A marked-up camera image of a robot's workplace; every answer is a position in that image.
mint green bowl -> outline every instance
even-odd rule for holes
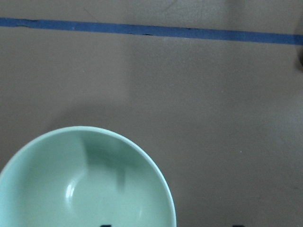
[[[0,175],[0,227],[176,227],[172,196],[127,138],[75,126],[25,145]]]

blue tape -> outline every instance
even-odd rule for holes
[[[200,28],[125,25],[94,22],[76,22],[61,20],[28,20],[0,17],[0,26],[30,27],[82,32],[102,32],[133,35],[154,35],[179,38],[229,40],[269,44],[303,45],[303,35],[214,30]]]

bowl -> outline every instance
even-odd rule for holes
[[[1,227],[176,227],[151,158],[109,130],[74,126],[25,145],[0,174]]]

blue line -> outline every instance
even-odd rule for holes
[[[82,32],[102,32],[133,35],[154,35],[179,38],[230,40],[269,44],[303,45],[303,35],[214,30],[183,27],[125,25],[94,22],[77,22],[62,20],[28,20],[0,17],[0,26],[30,27]]]

blue tape strip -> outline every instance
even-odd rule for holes
[[[303,45],[303,35],[0,17],[0,26]]]

